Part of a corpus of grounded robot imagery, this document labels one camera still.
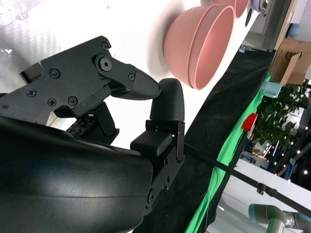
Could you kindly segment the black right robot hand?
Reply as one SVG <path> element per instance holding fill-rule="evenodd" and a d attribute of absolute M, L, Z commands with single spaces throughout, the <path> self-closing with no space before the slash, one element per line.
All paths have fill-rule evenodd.
<path fill-rule="evenodd" d="M 181 83 L 159 82 L 114 59 L 99 36 L 21 73 L 0 96 L 0 230 L 3 233 L 126 233 L 139 226 L 185 156 Z M 130 149 L 109 96 L 151 100 Z"/>

